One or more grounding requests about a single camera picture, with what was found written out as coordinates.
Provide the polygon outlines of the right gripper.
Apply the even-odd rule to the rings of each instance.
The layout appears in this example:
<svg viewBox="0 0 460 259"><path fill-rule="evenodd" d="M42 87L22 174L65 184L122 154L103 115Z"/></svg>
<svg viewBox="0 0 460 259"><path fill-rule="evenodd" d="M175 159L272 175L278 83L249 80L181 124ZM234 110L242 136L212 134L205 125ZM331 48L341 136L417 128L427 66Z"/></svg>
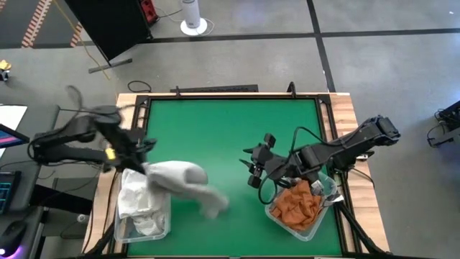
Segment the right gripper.
<svg viewBox="0 0 460 259"><path fill-rule="evenodd" d="M262 173L265 172L267 177L277 181L286 176L288 159L274 154L269 145L257 145L243 149L245 153L251 154L251 162L242 160L241 162L248 167L251 176L248 184L253 188L259 188L262 184Z"/></svg>

